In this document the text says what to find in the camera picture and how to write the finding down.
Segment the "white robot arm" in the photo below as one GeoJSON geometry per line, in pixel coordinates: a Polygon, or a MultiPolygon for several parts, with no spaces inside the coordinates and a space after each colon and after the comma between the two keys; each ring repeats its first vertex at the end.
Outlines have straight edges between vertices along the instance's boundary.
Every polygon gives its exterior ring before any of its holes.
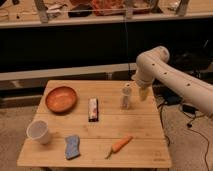
{"type": "Polygon", "coordinates": [[[136,59],[136,84],[146,89],[157,79],[213,120],[213,85],[169,66],[169,57],[164,46],[141,53],[136,59]]]}

